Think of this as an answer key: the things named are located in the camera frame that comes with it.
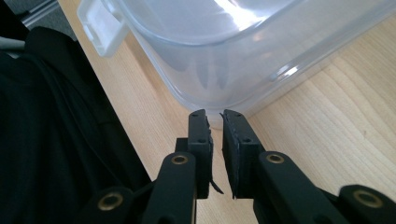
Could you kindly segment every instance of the black bag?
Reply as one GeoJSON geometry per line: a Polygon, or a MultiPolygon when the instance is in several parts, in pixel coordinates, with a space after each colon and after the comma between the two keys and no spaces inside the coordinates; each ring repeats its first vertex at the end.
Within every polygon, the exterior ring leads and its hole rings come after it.
{"type": "Polygon", "coordinates": [[[77,42],[35,28],[0,52],[0,222],[71,223],[91,196],[150,182],[77,42]]]}

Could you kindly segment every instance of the black fabric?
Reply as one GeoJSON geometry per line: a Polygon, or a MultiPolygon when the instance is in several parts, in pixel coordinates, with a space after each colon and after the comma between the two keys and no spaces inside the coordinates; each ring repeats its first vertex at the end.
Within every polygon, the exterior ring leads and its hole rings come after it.
{"type": "Polygon", "coordinates": [[[70,223],[91,196],[149,177],[79,44],[36,28],[0,52],[0,222],[70,223]]]}
{"type": "Polygon", "coordinates": [[[10,39],[24,40],[29,30],[14,15],[8,5],[0,0],[0,36],[10,39]]]}

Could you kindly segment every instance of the wooden table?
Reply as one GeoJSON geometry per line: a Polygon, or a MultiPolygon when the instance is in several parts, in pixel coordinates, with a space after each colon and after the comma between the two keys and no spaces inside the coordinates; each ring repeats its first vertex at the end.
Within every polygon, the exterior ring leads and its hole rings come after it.
{"type": "MultiPolygon", "coordinates": [[[[60,0],[120,120],[155,179],[178,137],[187,136],[190,111],[166,89],[149,59],[128,34],[112,58],[97,55],[76,11],[79,0],[60,0]]],[[[396,201],[396,15],[359,37],[329,65],[251,117],[267,150],[289,155],[318,187],[338,194],[361,184],[396,201]]],[[[256,223],[251,200],[232,199],[213,130],[214,179],[198,202],[198,223],[256,223]]]]}

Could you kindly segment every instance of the clear plastic container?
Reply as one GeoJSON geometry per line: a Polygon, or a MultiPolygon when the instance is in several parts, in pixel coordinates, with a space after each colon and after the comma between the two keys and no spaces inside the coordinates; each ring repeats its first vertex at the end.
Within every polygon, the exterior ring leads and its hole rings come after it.
{"type": "Polygon", "coordinates": [[[225,108],[251,115],[276,89],[396,8],[394,0],[101,2],[107,12],[92,9],[99,0],[83,0],[78,9],[98,52],[111,55],[125,29],[132,30],[178,101],[204,108],[214,122],[225,108]],[[106,13],[114,23],[104,34],[92,14],[103,20],[106,13]]]}

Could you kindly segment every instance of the brass insert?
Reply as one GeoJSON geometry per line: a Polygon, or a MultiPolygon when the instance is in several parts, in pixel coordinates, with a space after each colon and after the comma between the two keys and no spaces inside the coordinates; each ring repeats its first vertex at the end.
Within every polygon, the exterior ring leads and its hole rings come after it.
{"type": "Polygon", "coordinates": [[[358,189],[353,192],[356,201],[372,208],[380,208],[384,205],[382,200],[369,191],[358,189]]]}
{"type": "Polygon", "coordinates": [[[102,211],[111,211],[122,204],[123,197],[118,192],[110,192],[98,203],[98,208],[102,211]]]}
{"type": "Polygon", "coordinates": [[[277,154],[269,154],[265,159],[270,161],[271,163],[283,163],[285,159],[277,154]]]}
{"type": "Polygon", "coordinates": [[[174,157],[172,158],[172,163],[173,163],[173,164],[176,164],[176,165],[184,164],[184,163],[186,163],[187,161],[189,161],[189,158],[187,158],[187,157],[185,157],[185,156],[177,155],[177,156],[174,156],[174,157]]]}

